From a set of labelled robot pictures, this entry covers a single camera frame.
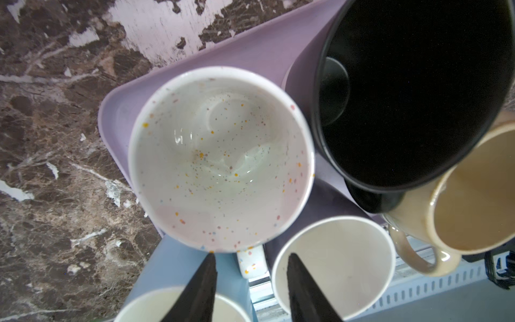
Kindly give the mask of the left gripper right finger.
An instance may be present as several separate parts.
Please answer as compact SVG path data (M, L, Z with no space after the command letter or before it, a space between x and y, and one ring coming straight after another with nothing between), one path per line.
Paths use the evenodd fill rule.
M291 253L288 258L287 279L292 321L342 322L302 260L295 253Z

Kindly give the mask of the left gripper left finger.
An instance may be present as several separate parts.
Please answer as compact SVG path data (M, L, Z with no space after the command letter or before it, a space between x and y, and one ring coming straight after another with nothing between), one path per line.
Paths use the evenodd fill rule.
M217 288L215 255L208 253L161 321L212 321Z

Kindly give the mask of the white speckled mug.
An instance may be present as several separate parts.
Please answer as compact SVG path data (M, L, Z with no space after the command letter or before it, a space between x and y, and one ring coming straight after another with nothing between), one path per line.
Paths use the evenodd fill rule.
M268 270L264 244L299 217L315 148L299 106L279 86L234 67L163 84L130 138L132 186L164 233L204 252L235 253L241 275Z

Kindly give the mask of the black mug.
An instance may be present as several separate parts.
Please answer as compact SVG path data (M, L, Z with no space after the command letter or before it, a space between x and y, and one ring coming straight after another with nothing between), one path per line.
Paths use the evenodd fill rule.
M369 213L464 159L514 78L513 1L346 1L319 62L311 121L325 159Z

